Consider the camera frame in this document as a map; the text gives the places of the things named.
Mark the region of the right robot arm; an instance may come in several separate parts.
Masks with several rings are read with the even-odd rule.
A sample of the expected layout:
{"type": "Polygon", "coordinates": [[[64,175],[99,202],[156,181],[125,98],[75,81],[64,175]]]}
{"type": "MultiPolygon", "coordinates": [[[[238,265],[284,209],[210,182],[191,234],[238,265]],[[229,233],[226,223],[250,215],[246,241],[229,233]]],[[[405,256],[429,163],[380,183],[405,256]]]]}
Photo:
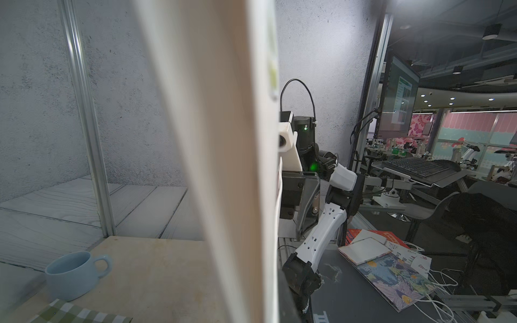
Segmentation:
{"type": "Polygon", "coordinates": [[[294,222],[296,239],[302,242],[282,271],[302,314],[309,313],[311,295],[321,286],[318,267],[324,250],[358,212],[365,183],[364,176],[339,163],[338,155],[319,148],[315,130],[315,114],[280,110],[280,217],[294,222]]]}

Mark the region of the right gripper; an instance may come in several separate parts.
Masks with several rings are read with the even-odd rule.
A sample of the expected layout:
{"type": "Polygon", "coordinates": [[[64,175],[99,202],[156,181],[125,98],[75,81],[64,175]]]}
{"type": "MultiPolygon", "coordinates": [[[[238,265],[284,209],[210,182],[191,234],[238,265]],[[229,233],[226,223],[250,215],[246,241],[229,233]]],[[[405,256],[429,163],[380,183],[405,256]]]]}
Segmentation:
{"type": "Polygon", "coordinates": [[[282,172],[280,218],[292,220],[301,238],[319,221],[320,178],[316,172],[282,172]]]}

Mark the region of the white Happy Every Day bag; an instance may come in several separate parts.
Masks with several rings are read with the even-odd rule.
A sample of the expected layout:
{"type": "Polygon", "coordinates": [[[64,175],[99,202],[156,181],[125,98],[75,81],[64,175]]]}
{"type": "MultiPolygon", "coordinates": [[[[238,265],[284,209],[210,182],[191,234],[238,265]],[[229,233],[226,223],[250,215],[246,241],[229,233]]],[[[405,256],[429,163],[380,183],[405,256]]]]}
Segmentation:
{"type": "Polygon", "coordinates": [[[278,322],[275,3],[133,5],[230,320],[278,322]]]}

